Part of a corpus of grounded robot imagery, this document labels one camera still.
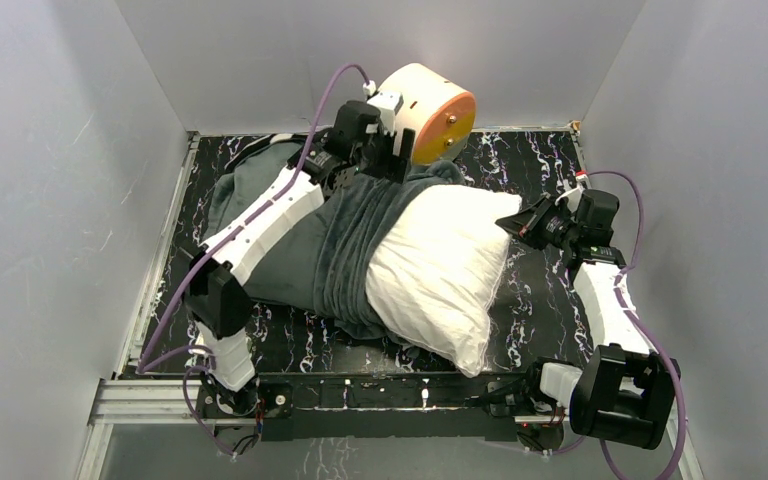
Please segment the grey plush pillowcase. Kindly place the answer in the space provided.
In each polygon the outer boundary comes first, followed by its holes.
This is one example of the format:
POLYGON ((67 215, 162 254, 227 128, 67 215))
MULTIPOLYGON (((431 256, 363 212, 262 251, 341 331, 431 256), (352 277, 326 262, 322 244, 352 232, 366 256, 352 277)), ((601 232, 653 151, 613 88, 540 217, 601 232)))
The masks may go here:
POLYGON ((403 183, 359 174, 294 225, 247 281, 231 275, 233 261, 209 260, 190 284, 188 307, 221 338, 237 333, 262 302, 331 318, 358 340, 395 339, 367 299, 373 253, 423 191, 463 182, 449 160, 416 167, 403 183))

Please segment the aluminium front frame rail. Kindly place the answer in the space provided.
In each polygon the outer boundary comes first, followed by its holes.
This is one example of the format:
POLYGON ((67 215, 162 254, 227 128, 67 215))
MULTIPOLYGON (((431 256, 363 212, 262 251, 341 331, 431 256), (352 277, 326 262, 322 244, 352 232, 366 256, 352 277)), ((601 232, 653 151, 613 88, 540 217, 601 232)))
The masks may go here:
POLYGON ((290 420, 301 414, 443 414, 476 413, 490 417, 467 396, 481 381, 457 384, 450 375, 347 377, 290 375, 263 381, 256 396, 264 404, 234 413, 229 404, 177 378, 108 380, 98 389, 92 423, 176 424, 198 415, 209 425, 254 425, 255 413, 267 420, 290 420))

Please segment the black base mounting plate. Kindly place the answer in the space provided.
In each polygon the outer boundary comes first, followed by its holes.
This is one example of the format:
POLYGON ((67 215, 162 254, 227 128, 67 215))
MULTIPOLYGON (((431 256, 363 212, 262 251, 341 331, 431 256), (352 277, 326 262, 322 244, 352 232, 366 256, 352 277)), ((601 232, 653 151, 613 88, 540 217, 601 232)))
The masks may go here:
POLYGON ((515 441, 567 416, 532 396, 523 373, 263 374, 269 441, 479 437, 515 441))

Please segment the aluminium left frame rail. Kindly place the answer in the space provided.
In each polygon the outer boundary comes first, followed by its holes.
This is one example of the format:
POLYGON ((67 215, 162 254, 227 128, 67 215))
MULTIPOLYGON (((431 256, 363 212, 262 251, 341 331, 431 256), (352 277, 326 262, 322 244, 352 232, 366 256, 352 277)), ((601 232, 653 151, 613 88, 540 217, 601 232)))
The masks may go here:
POLYGON ((147 324, 152 317, 155 305, 155 295, 163 277, 163 271, 167 262, 168 251, 174 236, 176 218, 181 210, 192 166, 195 161, 201 134, 198 131, 189 131, 186 143, 185 156, 175 183, 175 188, 170 200, 169 208, 165 214, 160 237, 156 244, 149 268, 140 285, 137 303, 132 311, 125 330, 125 337, 118 358, 114 363, 110 374, 102 377, 99 384, 104 381, 116 380, 119 375, 128 369, 132 358, 141 356, 142 342, 145 337, 147 324))

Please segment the white pillow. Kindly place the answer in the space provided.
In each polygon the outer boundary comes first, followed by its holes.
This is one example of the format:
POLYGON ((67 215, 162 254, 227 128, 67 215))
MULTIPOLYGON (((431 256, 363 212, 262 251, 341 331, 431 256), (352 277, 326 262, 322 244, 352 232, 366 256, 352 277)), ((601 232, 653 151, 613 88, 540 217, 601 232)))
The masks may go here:
POLYGON ((511 243, 496 222, 521 205, 518 195, 461 185, 435 185, 413 199, 366 275, 367 301, 388 331, 467 377, 481 373, 511 243))

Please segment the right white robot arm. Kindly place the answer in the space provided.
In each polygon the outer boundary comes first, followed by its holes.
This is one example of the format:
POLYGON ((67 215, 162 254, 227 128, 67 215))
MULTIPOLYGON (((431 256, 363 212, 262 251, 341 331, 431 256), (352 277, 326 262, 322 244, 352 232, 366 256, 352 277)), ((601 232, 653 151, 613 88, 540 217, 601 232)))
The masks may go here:
POLYGON ((666 429, 675 387, 655 347, 632 322, 630 301, 617 297, 627 265, 611 244, 619 208, 619 199, 602 190, 579 191, 575 204, 544 194, 496 224, 532 249, 561 251, 594 342, 582 367, 535 361, 523 382, 525 405, 537 414, 565 414, 577 434, 653 450, 666 429))

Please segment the white orange cylindrical drum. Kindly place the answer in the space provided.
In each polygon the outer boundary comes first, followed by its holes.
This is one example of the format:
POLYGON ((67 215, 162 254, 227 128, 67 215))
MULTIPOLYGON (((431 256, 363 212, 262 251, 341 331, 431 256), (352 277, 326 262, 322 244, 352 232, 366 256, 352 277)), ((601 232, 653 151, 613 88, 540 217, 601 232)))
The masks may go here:
POLYGON ((414 165, 455 160, 474 126, 476 99, 472 92, 421 63, 399 68, 379 89, 402 99, 394 113, 394 155, 405 153, 414 165))

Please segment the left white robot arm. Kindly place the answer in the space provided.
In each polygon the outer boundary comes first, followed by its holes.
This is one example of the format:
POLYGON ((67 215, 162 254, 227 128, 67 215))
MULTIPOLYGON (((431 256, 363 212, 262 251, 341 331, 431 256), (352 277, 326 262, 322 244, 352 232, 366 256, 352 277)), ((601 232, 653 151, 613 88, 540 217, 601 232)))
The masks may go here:
POLYGON ((343 104, 334 125, 309 135, 301 150, 288 155, 275 180, 249 207, 188 252, 191 279, 184 303, 207 351, 207 374, 231 414, 246 416, 259 400, 250 383, 256 370, 245 316, 253 301, 245 284, 279 240, 324 203, 323 189, 336 176, 404 179, 416 132, 405 124, 402 109, 403 97, 394 91, 343 104))

